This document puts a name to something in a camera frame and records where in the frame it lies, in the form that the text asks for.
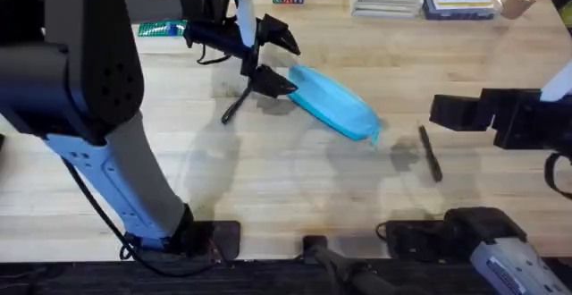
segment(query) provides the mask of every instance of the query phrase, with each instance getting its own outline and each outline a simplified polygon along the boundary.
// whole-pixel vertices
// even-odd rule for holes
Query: wooden tabletop
[[[547,151],[504,151],[492,145],[493,131],[456,133],[428,122],[434,94],[540,88],[572,58],[570,37],[548,1],[516,21],[352,18],[348,0],[255,2],[259,16],[289,23],[303,64],[373,107],[383,131],[372,147],[341,136],[286,97],[258,95],[222,126],[221,115],[246,84],[239,61],[199,66],[199,48],[187,49],[182,38],[138,38],[151,147],[196,218],[242,223],[241,258],[294,257],[308,234],[329,236],[347,256],[379,257],[377,223],[472,206],[504,210],[542,255],[572,255],[572,202],[543,182]],[[262,60],[285,73],[292,58],[266,46]],[[442,183],[431,179],[419,123],[441,162]],[[117,259],[119,242],[58,157],[4,120],[0,131],[7,135],[0,152],[0,261]],[[559,185],[567,189],[572,168],[559,168]]]

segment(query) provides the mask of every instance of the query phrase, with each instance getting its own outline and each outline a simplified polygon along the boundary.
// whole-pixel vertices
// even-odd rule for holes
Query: black cable
[[[222,63],[224,61],[229,60],[229,58],[231,58],[230,55],[225,55],[221,58],[216,58],[216,59],[211,59],[209,61],[203,61],[203,59],[205,59],[205,55],[206,55],[206,46],[205,44],[203,44],[203,54],[200,56],[200,58],[197,59],[197,63],[200,65],[209,65],[209,64],[213,64],[213,63]]]
[[[386,224],[387,224],[387,222],[382,222],[382,223],[379,223],[378,225],[375,226],[375,234],[377,235],[377,238],[379,238],[380,240],[382,240],[384,242],[387,242],[387,237],[383,236],[379,230],[381,228],[383,228]]]
[[[544,163],[544,181],[546,181],[546,184],[548,184],[552,190],[558,192],[562,197],[567,198],[568,200],[572,200],[572,193],[558,189],[556,183],[554,182],[554,167],[556,165],[556,161],[558,161],[561,156],[568,158],[567,156],[560,153],[552,153],[550,156],[548,156],[546,162]]]
[[[109,217],[105,213],[104,209],[102,209],[101,206],[97,203],[97,200],[95,200],[95,198],[93,198],[93,195],[91,194],[91,192],[89,192],[88,187],[86,186],[85,182],[80,178],[80,175],[78,174],[78,171],[75,169],[73,164],[68,162],[68,160],[66,160],[63,157],[62,157],[62,161],[63,161],[63,164],[65,164],[65,167],[70,172],[71,177],[75,180],[78,187],[80,187],[81,192],[86,197],[89,204],[94,208],[94,210],[96,210],[97,214],[101,217],[101,219],[105,222],[105,224],[107,224],[109,229],[111,229],[111,231],[114,233],[115,237],[117,237],[117,239],[121,242],[121,244],[129,251],[130,255],[133,257],[133,259],[136,262],[140,263],[142,266],[144,266],[145,268],[147,268],[148,270],[152,271],[155,274],[158,274],[158,275],[161,275],[164,277],[173,277],[173,278],[196,276],[196,275],[202,274],[202,273],[204,273],[204,272],[206,272],[206,271],[208,271],[211,268],[216,266],[216,264],[209,264],[209,265],[205,265],[205,266],[200,267],[199,269],[196,269],[196,270],[191,271],[191,272],[187,272],[184,274],[175,274],[175,273],[164,272],[164,271],[154,267],[153,265],[149,264],[146,260],[141,258],[139,256],[139,254],[131,247],[131,245],[125,239],[125,237],[123,237],[123,235],[119,231],[119,229],[117,229],[114,222],[111,221],[111,219],[109,219]]]

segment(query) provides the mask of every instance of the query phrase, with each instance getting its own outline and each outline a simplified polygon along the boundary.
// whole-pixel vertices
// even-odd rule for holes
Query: black clamp
[[[423,262],[467,262],[479,244],[498,238],[526,242],[526,233],[491,207],[451,209],[443,220],[388,221],[386,235],[391,257]]]

